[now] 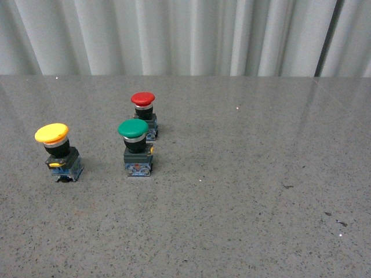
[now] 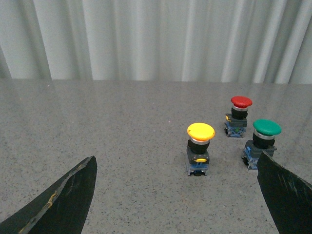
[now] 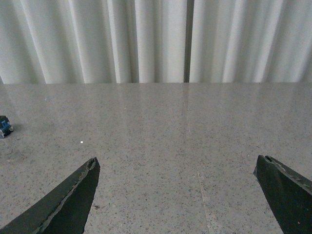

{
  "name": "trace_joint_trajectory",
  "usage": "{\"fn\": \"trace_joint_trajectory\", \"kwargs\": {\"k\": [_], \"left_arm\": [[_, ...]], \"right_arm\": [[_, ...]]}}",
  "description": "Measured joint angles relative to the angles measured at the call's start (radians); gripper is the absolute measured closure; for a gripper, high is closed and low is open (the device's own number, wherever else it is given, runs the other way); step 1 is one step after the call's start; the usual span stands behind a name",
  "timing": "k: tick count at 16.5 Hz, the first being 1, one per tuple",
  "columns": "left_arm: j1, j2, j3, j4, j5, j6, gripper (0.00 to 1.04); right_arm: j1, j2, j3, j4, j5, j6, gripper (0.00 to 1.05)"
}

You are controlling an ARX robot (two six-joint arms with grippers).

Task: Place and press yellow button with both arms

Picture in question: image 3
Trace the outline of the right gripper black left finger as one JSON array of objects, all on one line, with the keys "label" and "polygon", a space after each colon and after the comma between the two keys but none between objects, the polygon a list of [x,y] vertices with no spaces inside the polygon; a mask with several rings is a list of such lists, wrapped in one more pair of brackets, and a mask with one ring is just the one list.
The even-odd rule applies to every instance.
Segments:
[{"label": "right gripper black left finger", "polygon": [[91,158],[28,210],[1,228],[2,234],[82,234],[98,186],[100,164]]}]

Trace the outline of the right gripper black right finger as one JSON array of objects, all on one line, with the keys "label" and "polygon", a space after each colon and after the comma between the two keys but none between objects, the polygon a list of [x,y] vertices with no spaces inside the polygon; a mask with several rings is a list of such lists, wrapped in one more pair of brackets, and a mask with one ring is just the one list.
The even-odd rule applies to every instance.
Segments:
[{"label": "right gripper black right finger", "polygon": [[285,234],[312,232],[312,181],[271,156],[259,155],[255,177]]}]

